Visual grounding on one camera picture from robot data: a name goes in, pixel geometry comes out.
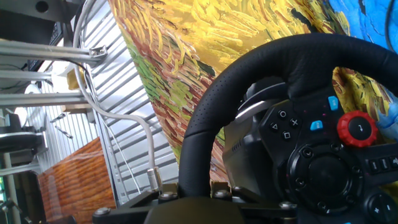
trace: triangle button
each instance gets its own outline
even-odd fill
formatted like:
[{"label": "triangle button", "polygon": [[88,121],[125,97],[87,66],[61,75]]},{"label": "triangle button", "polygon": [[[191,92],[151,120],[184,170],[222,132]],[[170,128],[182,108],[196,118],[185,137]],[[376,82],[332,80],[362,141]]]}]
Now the triangle button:
[{"label": "triangle button", "polygon": [[269,127],[270,127],[270,129],[271,129],[271,131],[272,132],[278,132],[278,130],[279,130],[279,127],[278,127],[278,124],[277,123],[271,123],[270,125],[269,125]]}]

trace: blue button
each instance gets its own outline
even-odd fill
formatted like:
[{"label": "blue button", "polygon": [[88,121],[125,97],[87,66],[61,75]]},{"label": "blue button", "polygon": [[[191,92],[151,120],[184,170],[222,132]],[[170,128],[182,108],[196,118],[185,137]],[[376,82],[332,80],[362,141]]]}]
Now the blue button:
[{"label": "blue button", "polygon": [[323,129],[323,124],[322,124],[322,121],[314,121],[312,124],[311,124],[311,131],[316,131],[316,130],[321,130],[321,129]]},{"label": "blue button", "polygon": [[338,109],[338,98],[335,96],[329,96],[329,106],[332,111],[336,111]]}]

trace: square button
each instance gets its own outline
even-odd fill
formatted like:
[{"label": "square button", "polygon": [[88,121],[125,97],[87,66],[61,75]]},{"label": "square button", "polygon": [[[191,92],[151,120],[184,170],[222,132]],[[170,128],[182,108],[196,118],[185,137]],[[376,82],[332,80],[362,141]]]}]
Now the square button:
[{"label": "square button", "polygon": [[398,156],[390,157],[390,165],[392,168],[398,168]]},{"label": "square button", "polygon": [[285,141],[289,141],[291,137],[292,137],[292,136],[290,135],[290,132],[288,132],[288,131],[284,131],[284,132],[282,133],[282,138],[283,138]]}]

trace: steering wheel spoke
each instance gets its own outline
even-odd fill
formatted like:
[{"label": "steering wheel spoke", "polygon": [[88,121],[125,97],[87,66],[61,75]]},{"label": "steering wheel spoke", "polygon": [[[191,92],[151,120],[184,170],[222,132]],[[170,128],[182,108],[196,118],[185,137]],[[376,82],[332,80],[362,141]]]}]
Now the steering wheel spoke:
[{"label": "steering wheel spoke", "polygon": [[367,186],[398,181],[398,143],[367,147],[354,153],[364,168]]}]

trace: yellow brushstroke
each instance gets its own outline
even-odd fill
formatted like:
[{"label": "yellow brushstroke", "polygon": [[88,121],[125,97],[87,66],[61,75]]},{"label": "yellow brushstroke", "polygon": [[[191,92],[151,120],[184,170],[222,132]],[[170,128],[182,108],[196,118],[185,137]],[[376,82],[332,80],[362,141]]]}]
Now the yellow brushstroke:
[{"label": "yellow brushstroke", "polygon": [[148,27],[149,49],[152,50],[153,34],[152,34],[152,26],[151,26],[151,23],[149,21],[148,14],[149,14],[149,9],[145,9],[145,13],[143,13],[142,16],[144,17],[145,23],[147,24],[147,27]]}]

